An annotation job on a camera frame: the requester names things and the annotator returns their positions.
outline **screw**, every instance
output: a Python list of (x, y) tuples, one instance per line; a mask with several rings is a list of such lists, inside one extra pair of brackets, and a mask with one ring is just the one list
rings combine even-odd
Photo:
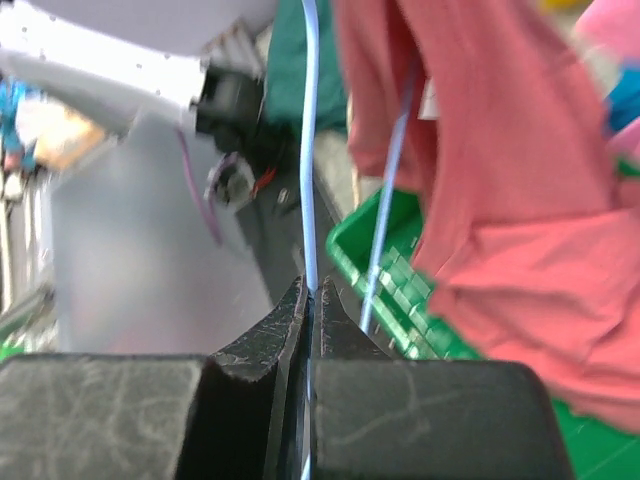
[(286, 203), (287, 200), (289, 200), (289, 190), (283, 188), (278, 194), (278, 203), (282, 205), (283, 203)]

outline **yellow object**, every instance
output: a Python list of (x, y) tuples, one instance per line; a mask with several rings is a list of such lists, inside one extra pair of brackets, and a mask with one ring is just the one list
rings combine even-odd
[(590, 0), (540, 0), (540, 4), (545, 10), (567, 10), (574, 7), (586, 5)]

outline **blue object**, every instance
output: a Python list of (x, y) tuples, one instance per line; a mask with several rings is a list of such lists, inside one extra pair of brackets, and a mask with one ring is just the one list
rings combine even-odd
[(5, 152), (22, 152), (22, 168), (30, 171), (36, 166), (34, 158), (35, 145), (29, 145), (25, 148), (20, 142), (18, 132), (16, 131), (16, 115), (18, 113), (18, 105), (22, 100), (32, 95), (40, 95), (40, 92), (27, 85), (24, 82), (4, 79), (0, 82), (0, 112), (2, 112), (2, 126), (0, 126), (0, 134), (2, 135), (2, 146)]
[(391, 135), (391, 143), (389, 145), (389, 153), (387, 154), (387, 165), (384, 172), (384, 186), (382, 187), (382, 198), (378, 207), (378, 216), (376, 219), (376, 228), (373, 233), (373, 246), (371, 248), (371, 259), (369, 260), (369, 277), (367, 281), (367, 291), (362, 305), (362, 313), (360, 316), (360, 330), (369, 333), (371, 325), (371, 310), (373, 308), (373, 299), (376, 295), (378, 286), (378, 275), (380, 274), (380, 258), (384, 249), (384, 239), (387, 234), (387, 226), (389, 224), (389, 212), (391, 211), (391, 198), (393, 197), (393, 185), (398, 173), (398, 164), (400, 163), (400, 155), (402, 154), (402, 146), (407, 131), (407, 122), (411, 111), (411, 100), (413, 98), (414, 86), (417, 75), (417, 62), (413, 62), (411, 73), (405, 87), (404, 98), (402, 99), (402, 112), (396, 124), (393, 127)]
[(609, 94), (609, 104), (609, 128), (614, 133), (640, 117), (640, 66), (622, 67), (622, 77)]
[(304, 88), (302, 138), (300, 142), (300, 203), (304, 233), (304, 260), (307, 286), (312, 298), (318, 290), (316, 258), (316, 224), (313, 205), (313, 140), (318, 100), (319, 37), (318, 11), (315, 0), (302, 0), (307, 31), (307, 77)]

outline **cable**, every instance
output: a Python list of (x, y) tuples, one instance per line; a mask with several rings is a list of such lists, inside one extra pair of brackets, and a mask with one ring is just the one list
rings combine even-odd
[(215, 240), (217, 245), (222, 245), (222, 233), (216, 221), (216, 216), (211, 208), (207, 208), (204, 202), (204, 198), (198, 193), (198, 187), (196, 186), (196, 180), (193, 175), (193, 168), (191, 165), (191, 155), (189, 154), (189, 147), (187, 146), (187, 139), (184, 136), (184, 132), (179, 128), (176, 128), (176, 134), (178, 135), (178, 142), (182, 150), (182, 165), (184, 167), (184, 176), (191, 193), (191, 199), (196, 208), (202, 216), (209, 233)]
[(369, 278), (367, 280), (367, 291), (364, 297), (362, 313), (360, 316), (360, 329), (368, 334), (371, 325), (371, 312), (373, 308), (373, 297), (378, 286), (378, 276), (380, 275), (380, 259), (382, 250), (384, 249), (384, 240), (387, 234), (387, 226), (389, 223), (389, 213), (391, 211), (391, 199), (393, 197), (393, 186), (398, 173), (398, 164), (400, 163), (400, 155), (404, 144), (404, 137), (407, 131), (407, 122), (411, 111), (411, 100), (413, 99), (414, 86), (417, 76), (417, 62), (414, 61), (411, 66), (407, 85), (405, 87), (402, 99), (402, 112), (391, 134), (391, 143), (387, 154), (387, 166), (384, 172), (384, 185), (382, 187), (382, 196), (380, 198), (380, 206), (378, 207), (378, 216), (376, 218), (376, 227), (373, 235), (373, 246), (371, 248), (371, 259), (369, 261)]
[[(313, 203), (313, 140), (316, 129), (316, 105), (318, 101), (318, 64), (320, 57), (320, 32), (318, 9), (315, 0), (302, 0), (307, 35), (307, 72), (302, 112), (302, 138), (300, 141), (300, 204), (302, 207), (302, 232), (304, 236), (304, 262), (309, 289), (309, 339), (313, 332), (313, 312), (318, 290), (318, 259), (316, 252), (316, 223)], [(311, 348), (307, 358), (307, 398), (311, 400)], [(311, 458), (307, 457), (303, 479), (311, 476)]]

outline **teal fabric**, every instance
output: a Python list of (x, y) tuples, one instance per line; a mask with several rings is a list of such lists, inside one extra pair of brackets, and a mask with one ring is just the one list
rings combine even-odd
[(623, 130), (640, 117), (640, 66), (624, 65), (622, 78), (609, 94), (609, 127), (613, 132)]
[[(38, 90), (24, 82), (5, 79), (0, 83), (0, 112), (2, 113), (2, 146), (6, 152), (22, 151), (25, 146), (20, 142), (16, 132), (16, 115), (19, 103), (31, 95), (39, 95)], [(28, 145), (22, 158), (22, 168), (33, 170), (36, 161), (33, 156), (35, 145)]]
[[(320, 65), (316, 130), (346, 133), (347, 97), (342, 82), (330, 0), (317, 0)], [(300, 130), (307, 66), (307, 39), (300, 0), (280, 0), (267, 64), (265, 114), (270, 122)]]

